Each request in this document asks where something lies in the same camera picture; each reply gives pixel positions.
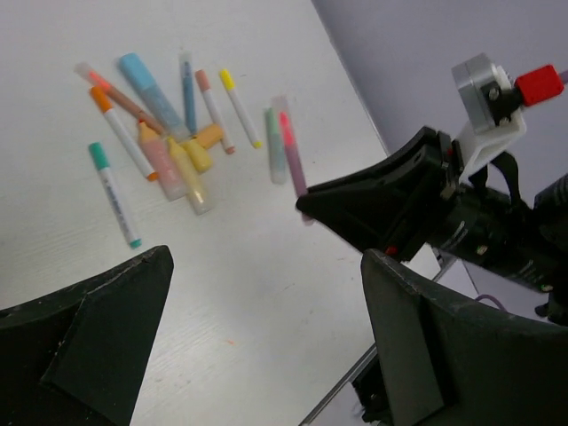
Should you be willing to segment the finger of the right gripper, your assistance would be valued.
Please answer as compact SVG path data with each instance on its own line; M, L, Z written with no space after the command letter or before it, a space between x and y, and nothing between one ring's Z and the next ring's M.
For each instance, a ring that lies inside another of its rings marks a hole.
M296 208L360 252L378 249L409 261L441 201L447 148L447 134L423 127L376 165L309 187Z

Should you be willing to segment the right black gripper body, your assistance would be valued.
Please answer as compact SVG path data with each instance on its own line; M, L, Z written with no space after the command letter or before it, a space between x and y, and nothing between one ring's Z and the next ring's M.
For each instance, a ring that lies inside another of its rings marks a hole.
M436 138L441 171L430 184L427 242L435 249L475 264L530 289L550 293L559 289L559 244L543 235L535 208L522 199L515 158L504 152L491 160L504 177L508 191L487 186L488 168L460 184L457 145L444 132L427 128Z

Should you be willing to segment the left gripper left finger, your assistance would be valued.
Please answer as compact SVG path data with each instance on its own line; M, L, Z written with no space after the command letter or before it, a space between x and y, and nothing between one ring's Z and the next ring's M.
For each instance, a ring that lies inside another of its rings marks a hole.
M174 270L166 246L1 311L3 425L128 425Z

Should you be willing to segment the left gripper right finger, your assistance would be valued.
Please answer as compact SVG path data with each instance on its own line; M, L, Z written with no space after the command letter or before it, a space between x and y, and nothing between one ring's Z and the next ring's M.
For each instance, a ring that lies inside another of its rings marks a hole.
M481 304L365 252L361 273L389 425L564 425L567 331Z

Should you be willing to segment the pink purple pen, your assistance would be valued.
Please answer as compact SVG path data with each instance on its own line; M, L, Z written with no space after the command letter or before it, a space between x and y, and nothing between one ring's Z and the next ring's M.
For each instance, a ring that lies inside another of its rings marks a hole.
M292 117L289 112L288 100L284 95L275 96L271 99L271 106L280 127L280 134L284 151L287 156L288 168L291 174L296 198L299 199L301 196L306 195L308 191L303 165L296 142Z

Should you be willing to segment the green highlighter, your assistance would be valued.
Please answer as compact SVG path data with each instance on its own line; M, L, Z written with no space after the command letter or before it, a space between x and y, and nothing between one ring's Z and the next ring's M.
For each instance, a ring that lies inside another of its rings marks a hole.
M287 160L280 135L280 127L271 107L264 111L264 123L268 139L271 181L275 185L283 185L286 182Z

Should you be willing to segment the teal cap marker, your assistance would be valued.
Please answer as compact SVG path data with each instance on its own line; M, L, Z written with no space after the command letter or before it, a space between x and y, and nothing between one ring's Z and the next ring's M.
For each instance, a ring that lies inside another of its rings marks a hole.
M100 142L91 143L88 145L88 151L124 239L131 249L140 248L142 240L135 228L134 220L128 209L128 203L114 177L103 145Z

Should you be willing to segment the brown orange pen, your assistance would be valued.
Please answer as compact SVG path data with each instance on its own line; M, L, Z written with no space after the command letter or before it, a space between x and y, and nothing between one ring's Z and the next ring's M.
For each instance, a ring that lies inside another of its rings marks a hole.
M106 80L100 73L95 71L88 63L81 62L75 66L75 72L81 76L85 81L92 85L99 86L103 92L122 109L128 112L137 120L142 120L149 128L154 130L157 134L164 136L166 130L162 125L148 114L141 106L127 97L124 93L119 91L108 80Z

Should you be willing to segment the blue pen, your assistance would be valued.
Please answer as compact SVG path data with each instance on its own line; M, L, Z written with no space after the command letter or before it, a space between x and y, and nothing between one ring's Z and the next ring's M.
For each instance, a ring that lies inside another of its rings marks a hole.
M193 135L197 132L197 121L193 94L193 70L189 51L182 51L179 54L179 64L185 109L185 124Z

